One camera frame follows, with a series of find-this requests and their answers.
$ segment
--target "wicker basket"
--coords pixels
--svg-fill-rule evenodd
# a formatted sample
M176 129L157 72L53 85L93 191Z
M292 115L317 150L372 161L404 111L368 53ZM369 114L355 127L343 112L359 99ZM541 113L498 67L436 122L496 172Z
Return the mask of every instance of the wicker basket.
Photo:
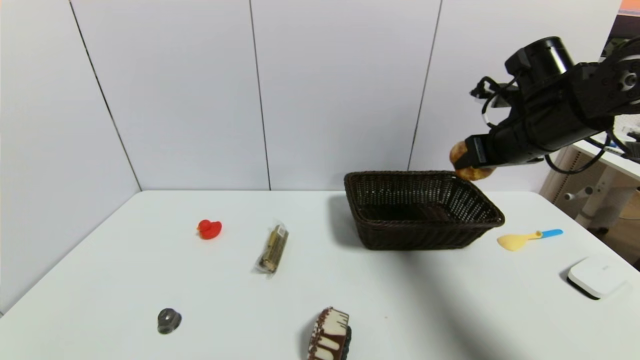
M458 249L504 224L480 189L454 172L352 172L344 186L371 250Z

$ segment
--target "cable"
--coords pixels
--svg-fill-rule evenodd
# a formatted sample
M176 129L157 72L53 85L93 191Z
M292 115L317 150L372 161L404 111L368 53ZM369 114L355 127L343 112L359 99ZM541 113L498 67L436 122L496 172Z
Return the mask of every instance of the cable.
M584 141L590 143L591 145L597 147L598 149L602 149L603 147L605 147L603 143L601 143L601 142L599 142L597 140L594 140L592 138L586 138L586 139L584 139Z
M509 88L509 86L513 85L513 83L515 83L515 82L516 82L516 80L518 79L518 77L519 77L519 74L518 74L518 75L516 75L516 76L514 76L514 77L513 77L513 79L512 79L511 81L509 81L505 87L500 87L500 86L498 85L498 86L499 86L499 87L498 87L498 90L496 90L493 94L491 94L491 96L489 96L489 98L487 98L487 100L484 102L484 105L482 106L482 112L481 112L481 113L482 113L482 118L483 118L483 120L484 120L484 123L485 123L488 127L490 127L490 128L492 128L492 129L493 129L493 128L495 128L495 124L492 124L492 123L489 121L489 117L486 115L486 109L487 109L487 106L489 106L489 103L490 103L490 102L491 102L491 101L492 101L496 96L500 95L500 93L502 93L502 91L503 91L504 89L507 89L507 88Z
M613 128L607 130L607 136L613 139L613 142L622 150L625 154L631 154L631 149L625 145L620 139L614 134Z
M597 163L598 160L606 152L606 150L604 148L609 146L609 144L611 144L611 138L609 138L609 136L607 135L607 139L604 142L604 147L602 147L600 149L600 152L596 156L594 156L593 159L589 160L586 164L584 164L583 166L581 166L580 168L578 168L576 170L562 170L561 168L557 167L556 164L553 163L553 161L551 161L551 157L549 155L545 155L545 161L547 162L547 165L549 165L549 167L551 169L553 169L553 171L559 172L560 174L564 174L564 175L579 174L579 173L587 170L588 168L590 168L593 164Z

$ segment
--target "white desk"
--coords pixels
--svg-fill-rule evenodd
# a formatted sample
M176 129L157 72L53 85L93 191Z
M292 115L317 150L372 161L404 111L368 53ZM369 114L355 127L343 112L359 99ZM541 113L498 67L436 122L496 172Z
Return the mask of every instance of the white desk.
M303 359L326 306L351 315L349 360L630 359L640 274L533 193L489 193L506 224L461 250L372 252L342 192L143 192L0 319L0 359ZM203 218L223 231L202 241ZM252 273L269 228L291 235L271 279ZM519 252L499 235L561 228ZM618 259L630 286L589 300L561 278ZM183 315L156 331L164 307Z
M599 148L591 145L584 140L581 140L573 144L572 146L574 149L584 152L591 157L596 156L600 152ZM633 177L636 180L640 180L640 164L638 163L623 159L618 155L611 154L610 152L605 152L604 155L600 158L600 161L605 163L607 166L616 169L617 171Z
M596 156L600 152L598 147L595 147L584 140L581 140L572 146L574 149L584 152L591 157ZM605 152L599 161L607 165L607 168L605 168L604 172L598 179L598 182L594 184L594 188L597 191L593 195L589 196L589 199L582 208L582 211L575 218L575 221L587 228L609 194L609 190L611 189L618 172L626 174L636 181L640 181L640 164L638 163L624 159L616 154L611 154L610 152ZM623 206L619 206L617 208L617 215L614 215L615 218L620 215L622 210Z

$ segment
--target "white device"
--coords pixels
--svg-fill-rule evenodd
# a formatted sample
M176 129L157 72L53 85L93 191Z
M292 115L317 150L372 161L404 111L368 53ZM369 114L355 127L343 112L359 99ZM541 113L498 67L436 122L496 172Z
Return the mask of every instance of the white device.
M616 263L603 255L590 256L569 269L568 280L594 300L611 295L621 288L625 275Z

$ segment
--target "chocolate cake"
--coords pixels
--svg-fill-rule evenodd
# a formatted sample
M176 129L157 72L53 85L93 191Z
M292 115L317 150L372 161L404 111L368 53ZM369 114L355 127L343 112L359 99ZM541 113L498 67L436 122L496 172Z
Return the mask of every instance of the chocolate cake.
M308 360L345 360L349 353L349 315L327 307L318 316L309 341Z

